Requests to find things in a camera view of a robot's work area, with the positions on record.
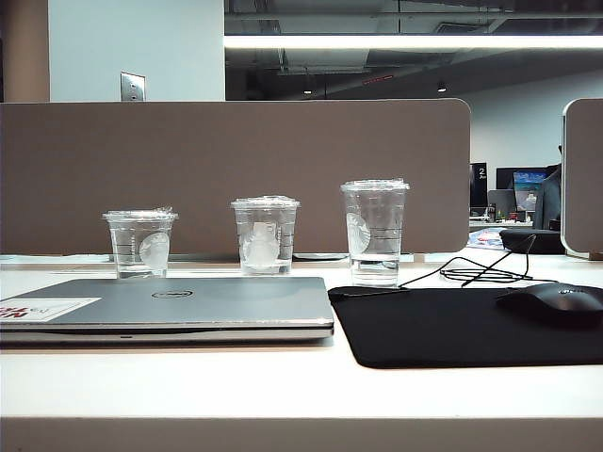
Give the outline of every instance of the mouse pad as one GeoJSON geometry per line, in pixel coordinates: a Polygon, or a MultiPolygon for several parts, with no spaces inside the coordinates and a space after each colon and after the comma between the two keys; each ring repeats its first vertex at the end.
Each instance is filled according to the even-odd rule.
{"type": "Polygon", "coordinates": [[[356,361],[367,367],[485,367],[603,363],[603,325],[555,327],[497,307],[504,288],[387,292],[337,287],[329,298],[356,361]]]}

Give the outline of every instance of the black computer mouse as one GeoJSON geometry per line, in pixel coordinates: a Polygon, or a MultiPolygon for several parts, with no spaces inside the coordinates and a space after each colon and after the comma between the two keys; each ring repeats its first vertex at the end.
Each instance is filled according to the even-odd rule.
{"type": "Polygon", "coordinates": [[[603,317],[603,289],[547,282],[512,290],[497,306],[535,321],[559,327],[595,327],[603,317]]]}

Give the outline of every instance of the white desk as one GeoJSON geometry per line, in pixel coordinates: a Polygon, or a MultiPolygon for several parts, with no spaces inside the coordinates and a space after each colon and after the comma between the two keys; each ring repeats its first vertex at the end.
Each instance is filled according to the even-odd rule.
{"type": "Polygon", "coordinates": [[[487,221],[470,220],[469,232],[473,233],[486,228],[507,228],[507,229],[531,229],[531,221],[501,221],[498,223],[489,223],[487,221]]]}
{"type": "MultiPolygon", "coordinates": [[[[500,251],[463,254],[491,263],[500,251]]],[[[448,258],[402,263],[400,281],[448,258]]],[[[6,261],[2,298],[112,275],[110,264],[41,260],[6,261]]],[[[522,270],[524,257],[503,264],[522,270]]],[[[530,269],[603,285],[601,262],[532,256],[530,269]]],[[[237,274],[215,264],[169,271],[237,274]]],[[[350,283],[345,261],[296,263],[292,274],[350,283]]],[[[433,276],[414,286],[447,285],[433,276]]],[[[321,345],[4,350],[0,364],[6,451],[603,450],[603,365],[374,370],[356,363],[338,323],[321,345]]]]}

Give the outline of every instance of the fluorescent light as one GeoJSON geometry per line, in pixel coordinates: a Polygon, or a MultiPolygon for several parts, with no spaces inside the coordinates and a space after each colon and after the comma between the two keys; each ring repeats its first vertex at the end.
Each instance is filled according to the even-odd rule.
{"type": "Polygon", "coordinates": [[[234,49],[603,49],[603,36],[278,35],[224,36],[234,49]]]}

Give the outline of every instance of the clear plastic cup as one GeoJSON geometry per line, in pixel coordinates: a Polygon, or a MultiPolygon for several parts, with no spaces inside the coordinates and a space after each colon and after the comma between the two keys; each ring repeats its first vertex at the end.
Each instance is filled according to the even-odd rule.
{"type": "Polygon", "coordinates": [[[243,273],[289,272],[295,215],[300,203],[287,196],[260,196],[237,199],[230,205],[235,209],[243,273]]]}
{"type": "Polygon", "coordinates": [[[109,223],[118,278],[165,278],[170,253],[171,207],[103,214],[109,223]]]}
{"type": "Polygon", "coordinates": [[[343,192],[352,283],[398,283],[404,201],[409,185],[402,179],[346,182],[343,192]]]}

